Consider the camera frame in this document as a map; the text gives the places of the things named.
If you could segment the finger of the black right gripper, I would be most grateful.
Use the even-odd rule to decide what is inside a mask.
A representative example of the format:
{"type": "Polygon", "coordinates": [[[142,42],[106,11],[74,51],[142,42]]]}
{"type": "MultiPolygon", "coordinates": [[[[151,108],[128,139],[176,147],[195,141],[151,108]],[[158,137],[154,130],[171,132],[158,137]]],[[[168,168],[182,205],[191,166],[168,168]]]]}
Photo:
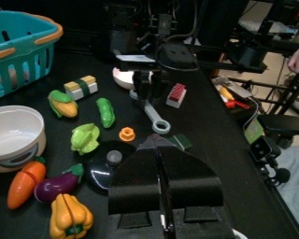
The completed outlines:
{"type": "Polygon", "coordinates": [[[168,88],[168,73],[163,70],[154,73],[140,70],[134,73],[132,81],[139,100],[156,103],[168,88]]]}

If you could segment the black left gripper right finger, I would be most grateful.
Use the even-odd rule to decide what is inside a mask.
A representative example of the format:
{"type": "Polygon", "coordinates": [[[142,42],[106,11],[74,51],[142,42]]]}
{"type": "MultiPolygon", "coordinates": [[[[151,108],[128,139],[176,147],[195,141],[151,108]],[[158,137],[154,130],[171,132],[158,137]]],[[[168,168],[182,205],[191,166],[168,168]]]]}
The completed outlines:
{"type": "Polygon", "coordinates": [[[207,163],[158,134],[155,151],[164,193],[172,208],[222,206],[222,183],[207,163]]]}

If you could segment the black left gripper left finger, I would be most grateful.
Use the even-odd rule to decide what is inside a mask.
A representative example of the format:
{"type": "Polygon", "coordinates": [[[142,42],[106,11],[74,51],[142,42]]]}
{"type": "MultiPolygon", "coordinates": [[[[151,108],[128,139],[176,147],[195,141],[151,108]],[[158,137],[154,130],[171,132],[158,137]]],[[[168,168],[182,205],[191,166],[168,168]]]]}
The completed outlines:
{"type": "Polygon", "coordinates": [[[108,213],[159,210],[156,135],[147,137],[116,169],[108,189],[108,213]]]}

